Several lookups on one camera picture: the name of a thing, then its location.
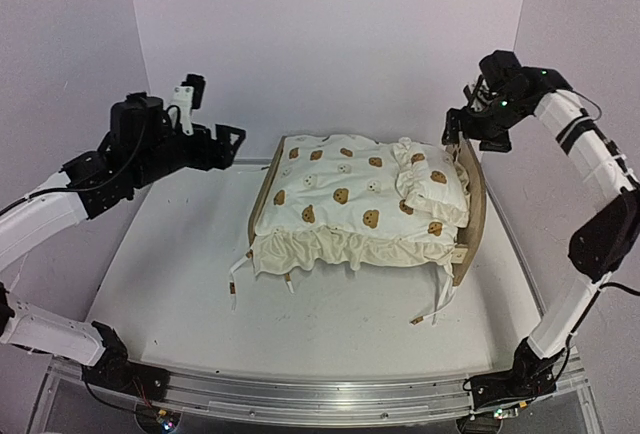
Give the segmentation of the small bear print pillow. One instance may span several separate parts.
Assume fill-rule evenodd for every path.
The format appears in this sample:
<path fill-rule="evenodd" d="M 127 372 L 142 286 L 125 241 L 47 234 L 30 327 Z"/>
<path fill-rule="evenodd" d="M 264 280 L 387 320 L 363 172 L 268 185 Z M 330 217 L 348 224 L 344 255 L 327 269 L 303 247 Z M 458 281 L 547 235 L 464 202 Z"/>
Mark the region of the small bear print pillow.
<path fill-rule="evenodd" d="M 440 147 L 400 138 L 391 146 L 399 166 L 396 190 L 407 205 L 457 228 L 470 218 L 469 175 Z"/>

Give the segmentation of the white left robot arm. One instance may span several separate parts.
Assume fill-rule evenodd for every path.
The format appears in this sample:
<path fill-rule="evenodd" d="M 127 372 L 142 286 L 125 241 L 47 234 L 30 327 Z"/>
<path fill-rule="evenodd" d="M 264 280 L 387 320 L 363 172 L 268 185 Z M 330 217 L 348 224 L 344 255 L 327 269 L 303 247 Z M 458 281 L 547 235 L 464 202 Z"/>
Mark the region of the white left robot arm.
<path fill-rule="evenodd" d="M 187 87 L 170 102 L 128 95 L 112 107 L 97 148 L 2 208 L 2 344 L 74 361 L 85 380 L 114 391 L 134 382 L 136 366 L 115 329 L 78 318 L 113 248 L 98 247 L 99 236 L 81 240 L 80 226 L 179 170 L 232 165 L 245 130 L 194 123 L 200 103 Z"/>

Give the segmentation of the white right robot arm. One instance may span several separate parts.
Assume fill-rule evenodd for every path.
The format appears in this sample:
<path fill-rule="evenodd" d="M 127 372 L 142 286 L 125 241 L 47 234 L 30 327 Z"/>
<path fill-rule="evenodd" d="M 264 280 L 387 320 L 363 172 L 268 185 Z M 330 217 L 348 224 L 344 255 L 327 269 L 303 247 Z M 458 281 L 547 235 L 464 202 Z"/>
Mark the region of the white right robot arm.
<path fill-rule="evenodd" d="M 515 349 L 510 368 L 470 377 L 465 386 L 475 409 L 512 406 L 555 392 L 571 343 L 612 275 L 639 238 L 639 176 L 616 143 L 600 129 L 588 99 L 557 70 L 522 64 L 496 50 L 479 62 L 464 89 L 466 104 L 446 114 L 442 141 L 478 142 L 485 152 L 508 153 L 510 131 L 533 118 L 574 168 L 587 217 L 567 244 L 573 272 L 533 330 Z"/>

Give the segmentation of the aluminium table edge rail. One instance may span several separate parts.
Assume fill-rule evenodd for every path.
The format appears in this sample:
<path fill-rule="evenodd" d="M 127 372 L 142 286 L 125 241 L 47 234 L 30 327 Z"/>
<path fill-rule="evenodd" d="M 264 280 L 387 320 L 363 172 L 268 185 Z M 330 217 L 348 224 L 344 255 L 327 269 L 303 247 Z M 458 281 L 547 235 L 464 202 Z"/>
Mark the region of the aluminium table edge rail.
<path fill-rule="evenodd" d="M 235 158 L 233 165 L 269 166 L 272 163 L 270 158 Z"/>

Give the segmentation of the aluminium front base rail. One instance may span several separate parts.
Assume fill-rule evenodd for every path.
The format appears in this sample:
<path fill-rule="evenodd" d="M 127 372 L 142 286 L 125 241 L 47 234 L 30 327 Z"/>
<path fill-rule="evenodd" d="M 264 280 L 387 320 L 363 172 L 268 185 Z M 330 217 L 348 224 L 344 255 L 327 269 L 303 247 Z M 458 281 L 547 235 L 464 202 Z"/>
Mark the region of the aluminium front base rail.
<path fill-rule="evenodd" d="M 462 378 L 383 380 L 258 379 L 226 374 L 167 370 L 133 361 L 84 368 L 55 359 L 51 372 L 69 376 L 109 394 L 129 396 L 158 411 L 194 413 L 214 418 L 298 427 L 374 427 L 417 425 L 430 421 L 482 416 L 517 418 L 552 401 L 575 394 L 579 426 L 599 433 L 601 421 L 578 356 L 564 371 L 546 375 L 526 397 L 501 385 L 502 374 Z"/>

